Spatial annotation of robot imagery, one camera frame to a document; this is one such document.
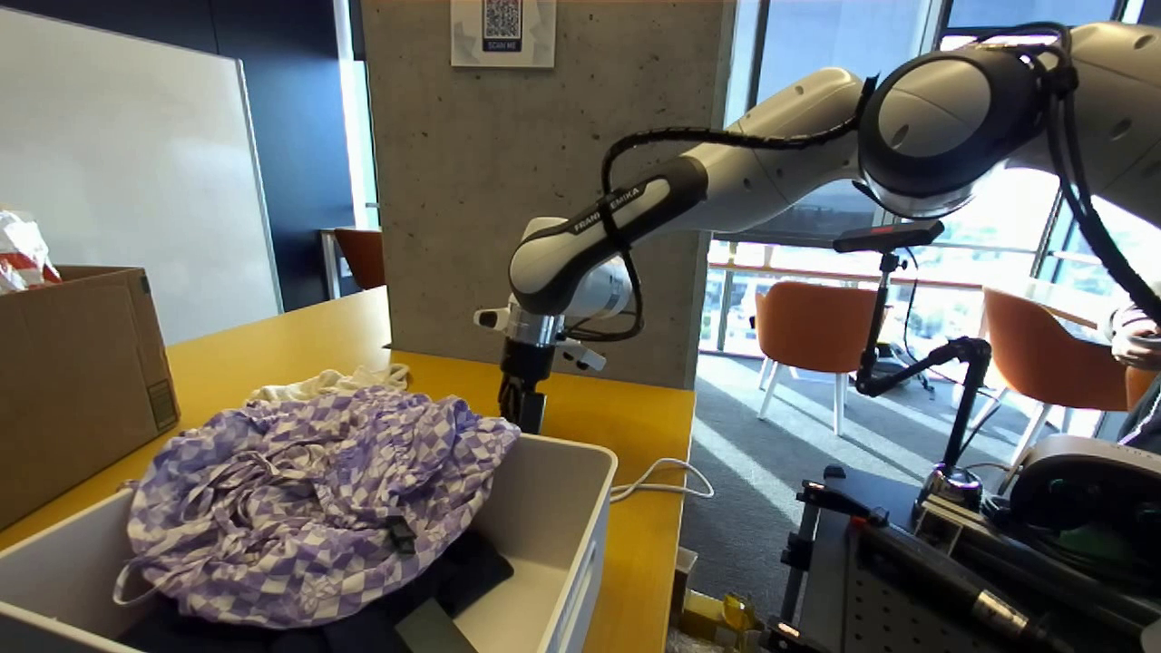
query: floor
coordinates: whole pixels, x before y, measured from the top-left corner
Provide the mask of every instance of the floor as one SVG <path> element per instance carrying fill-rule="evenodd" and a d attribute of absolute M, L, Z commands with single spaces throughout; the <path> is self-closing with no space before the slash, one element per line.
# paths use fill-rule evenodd
<path fill-rule="evenodd" d="M 958 411 L 958 380 L 907 380 L 884 396 L 844 392 L 844 428 L 831 433 L 827 374 L 784 374 L 762 416 L 758 358 L 699 357 L 694 466 L 715 484 L 713 501 L 690 497 L 682 547 L 696 552 L 690 589 L 742 596 L 758 616 L 779 610 L 788 535 L 797 527 L 797 490 L 827 466 L 878 477 L 884 495 L 867 504 L 907 504 L 942 458 Z M 1026 420 L 1023 398 L 1003 411 L 968 443 L 960 466 L 998 487 Z"/>

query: black cable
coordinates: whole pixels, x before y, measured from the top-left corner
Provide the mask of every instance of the black cable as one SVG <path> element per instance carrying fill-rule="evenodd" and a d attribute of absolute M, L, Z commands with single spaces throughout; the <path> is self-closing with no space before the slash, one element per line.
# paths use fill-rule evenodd
<path fill-rule="evenodd" d="M 860 122 L 860 114 L 862 114 L 862 103 L 871 94 L 873 79 L 862 84 L 862 97 L 860 97 L 860 108 L 852 120 L 831 127 L 831 131 L 821 131 L 821 136 L 795 136 L 795 139 L 758 139 L 758 136 L 742 136 L 742 131 L 703 131 L 703 127 L 664 127 L 664 131 L 640 131 L 640 136 L 623 136 L 611 144 L 607 161 L 601 161 L 601 195 L 617 195 L 613 191 L 613 166 L 617 161 L 627 154 L 627 148 L 640 148 L 640 144 L 652 144 L 652 142 L 715 142 L 715 144 L 738 144 L 738 148 L 813 148 L 813 144 L 825 144 L 825 142 L 833 142 L 842 136 L 850 136 L 855 122 Z M 582 336 L 582 341 L 627 341 L 635 335 L 642 335 L 647 328 L 647 299 L 642 299 L 642 283 L 640 283 L 640 269 L 627 253 L 627 244 L 619 241 L 619 227 L 617 223 L 611 218 L 611 204 L 601 204 L 601 227 L 611 237 L 611 244 L 617 246 L 617 256 L 623 261 L 627 269 L 627 283 L 630 283 L 630 300 L 635 300 L 635 312 L 630 312 L 630 328 L 627 330 L 583 330 L 583 324 L 570 328 L 566 336 Z"/>
<path fill-rule="evenodd" d="M 960 458 L 973 450 L 973 443 L 975 443 L 975 437 L 983 433 L 983 426 L 986 426 L 986 420 L 975 420 L 975 428 L 968 428 L 968 437 L 966 437 L 966 443 L 958 448 L 954 460 L 960 460 Z"/>
<path fill-rule="evenodd" d="M 1093 208 L 1093 190 L 1086 174 L 1083 139 L 1078 139 L 1078 117 L 1074 117 L 1074 88 L 1078 74 L 1069 63 L 1069 38 L 1060 33 L 1060 74 L 1050 74 L 1050 154 L 1060 174 L 1060 195 L 1069 208 L 1083 237 L 1087 241 L 1101 265 L 1110 271 L 1110 279 L 1133 299 L 1136 308 L 1144 308 L 1154 324 L 1161 324 L 1161 299 L 1144 283 L 1144 275 L 1129 265 L 1129 256 L 1116 252 L 1115 237 L 1101 223 L 1101 211 Z"/>

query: gray wall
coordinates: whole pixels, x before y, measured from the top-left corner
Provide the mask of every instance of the gray wall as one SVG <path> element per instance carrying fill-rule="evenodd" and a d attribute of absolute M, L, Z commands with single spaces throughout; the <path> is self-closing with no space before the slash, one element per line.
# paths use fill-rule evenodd
<path fill-rule="evenodd" d="M 619 136 L 721 122 L 734 0 L 557 7 L 557 70 L 498 74 L 449 70 L 448 0 L 363 3 L 394 350 L 498 362 L 472 312 L 506 305 L 524 224 L 593 208 Z M 601 350 L 607 379 L 694 386 L 703 237 L 652 237 L 635 261 L 647 330 Z"/>

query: picture frame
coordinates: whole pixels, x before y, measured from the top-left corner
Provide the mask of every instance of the picture frame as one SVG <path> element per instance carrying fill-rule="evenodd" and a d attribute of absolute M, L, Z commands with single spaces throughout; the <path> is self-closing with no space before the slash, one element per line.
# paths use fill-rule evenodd
<path fill-rule="evenodd" d="M 453 70 L 557 70 L 557 0 L 449 0 Z"/>

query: plastic bag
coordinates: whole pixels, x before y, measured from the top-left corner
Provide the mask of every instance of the plastic bag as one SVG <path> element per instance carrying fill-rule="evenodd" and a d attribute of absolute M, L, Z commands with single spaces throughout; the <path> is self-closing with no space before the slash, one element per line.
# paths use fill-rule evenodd
<path fill-rule="evenodd" d="M 0 294 L 57 283 L 39 224 L 0 211 Z"/>

